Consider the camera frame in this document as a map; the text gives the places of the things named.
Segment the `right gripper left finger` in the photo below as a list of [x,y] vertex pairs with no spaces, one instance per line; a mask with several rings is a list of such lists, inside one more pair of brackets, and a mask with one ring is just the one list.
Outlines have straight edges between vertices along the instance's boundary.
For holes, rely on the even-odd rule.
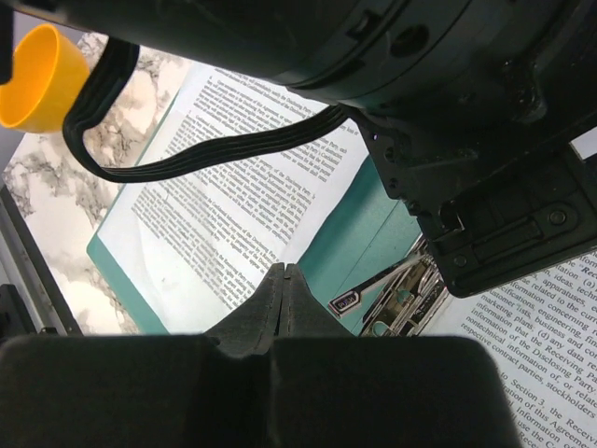
[[203,334],[30,335],[1,348],[5,447],[273,447],[285,266]]

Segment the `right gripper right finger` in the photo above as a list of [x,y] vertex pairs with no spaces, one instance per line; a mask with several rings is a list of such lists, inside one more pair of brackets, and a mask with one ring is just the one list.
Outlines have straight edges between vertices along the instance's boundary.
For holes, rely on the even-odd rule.
[[263,447],[518,447],[497,366],[466,337],[307,337],[278,326]]

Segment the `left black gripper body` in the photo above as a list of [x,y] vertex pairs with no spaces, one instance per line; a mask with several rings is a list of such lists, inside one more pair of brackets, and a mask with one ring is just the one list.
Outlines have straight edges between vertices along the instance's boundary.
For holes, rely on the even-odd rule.
[[388,195],[417,218],[459,297],[596,246],[596,162],[572,148],[596,124],[595,47],[566,49],[546,78],[513,61],[503,75],[512,116],[484,129],[349,110]]

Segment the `teal file folder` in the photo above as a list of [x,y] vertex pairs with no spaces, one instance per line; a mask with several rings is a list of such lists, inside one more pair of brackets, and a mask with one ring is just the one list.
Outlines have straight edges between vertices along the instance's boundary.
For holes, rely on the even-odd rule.
[[419,235],[372,161],[326,182],[278,156],[122,189],[88,252],[144,333],[203,332],[296,263],[322,306],[400,260]]

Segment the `printed paper sheets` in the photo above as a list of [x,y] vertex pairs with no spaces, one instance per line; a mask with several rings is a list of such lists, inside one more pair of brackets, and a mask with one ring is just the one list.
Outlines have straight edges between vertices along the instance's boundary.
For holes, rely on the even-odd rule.
[[[282,87],[197,63],[141,163],[322,110]],[[255,291],[272,264],[300,259],[366,156],[349,121],[282,153],[126,185],[90,255],[142,332],[206,331]]]

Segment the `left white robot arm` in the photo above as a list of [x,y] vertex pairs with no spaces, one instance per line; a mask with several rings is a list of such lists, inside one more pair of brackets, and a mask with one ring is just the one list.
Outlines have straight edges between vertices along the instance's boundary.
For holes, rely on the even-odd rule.
[[[406,203],[449,292],[501,286],[596,248],[592,1],[5,1],[1,80],[16,76],[16,13],[98,32],[107,46],[58,128],[102,179],[145,183],[282,152],[353,120],[389,197]],[[143,46],[260,78],[325,104],[269,132],[199,143],[136,168],[83,143]]]

